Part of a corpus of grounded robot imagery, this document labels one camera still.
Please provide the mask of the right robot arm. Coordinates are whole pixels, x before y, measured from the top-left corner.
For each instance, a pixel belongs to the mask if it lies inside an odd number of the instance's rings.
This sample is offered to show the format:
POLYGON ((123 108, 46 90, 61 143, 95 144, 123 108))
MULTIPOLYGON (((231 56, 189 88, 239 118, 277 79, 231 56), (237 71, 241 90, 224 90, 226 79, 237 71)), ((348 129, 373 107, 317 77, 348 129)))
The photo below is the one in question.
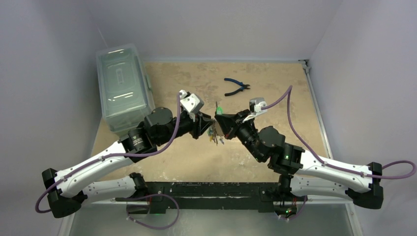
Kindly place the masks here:
POLYGON ((238 138, 256 161, 280 174, 277 196, 322 195, 351 200, 367 209, 380 209, 384 200, 380 180, 382 166, 343 163, 315 157, 311 151, 289 144, 273 126, 256 129, 254 120, 247 120, 250 111, 237 114, 216 114, 215 119, 227 140, 238 138))

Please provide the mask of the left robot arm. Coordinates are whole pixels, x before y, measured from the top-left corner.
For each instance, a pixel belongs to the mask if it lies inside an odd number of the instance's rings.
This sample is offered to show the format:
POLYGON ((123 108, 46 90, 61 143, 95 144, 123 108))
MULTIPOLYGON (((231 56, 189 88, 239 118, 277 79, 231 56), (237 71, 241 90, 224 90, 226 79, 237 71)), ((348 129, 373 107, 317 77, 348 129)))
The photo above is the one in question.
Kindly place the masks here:
POLYGON ((63 218, 81 206, 109 198, 132 198, 141 201, 147 194, 141 174, 130 174, 117 180, 100 181, 105 175, 137 163, 150 155, 158 155, 173 140, 189 133, 198 139, 215 123, 211 116, 198 112, 191 118, 179 108, 177 117, 168 108, 159 107, 139 125, 99 154, 73 167, 42 172, 49 212, 63 218))

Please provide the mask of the green tagged key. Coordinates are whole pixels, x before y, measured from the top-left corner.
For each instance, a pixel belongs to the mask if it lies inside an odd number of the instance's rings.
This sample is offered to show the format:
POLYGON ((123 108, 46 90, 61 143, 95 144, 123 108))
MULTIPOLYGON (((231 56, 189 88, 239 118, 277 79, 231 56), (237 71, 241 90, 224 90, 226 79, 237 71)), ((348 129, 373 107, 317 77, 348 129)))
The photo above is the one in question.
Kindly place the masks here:
POLYGON ((218 102, 215 102, 215 115, 222 115, 223 114, 223 109, 222 107, 219 106, 218 102))

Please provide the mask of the metal keyring plate with keys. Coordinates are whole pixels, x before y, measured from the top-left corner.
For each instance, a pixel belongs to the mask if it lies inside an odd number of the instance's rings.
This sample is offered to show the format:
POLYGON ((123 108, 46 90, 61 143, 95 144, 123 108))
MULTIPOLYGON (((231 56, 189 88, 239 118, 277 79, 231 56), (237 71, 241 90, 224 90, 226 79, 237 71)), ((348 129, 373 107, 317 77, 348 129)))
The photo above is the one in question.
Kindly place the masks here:
POLYGON ((209 141, 215 143, 216 145, 222 144, 225 145, 225 142, 220 134, 218 134, 215 125, 211 125, 207 130, 207 135, 209 136, 209 141))

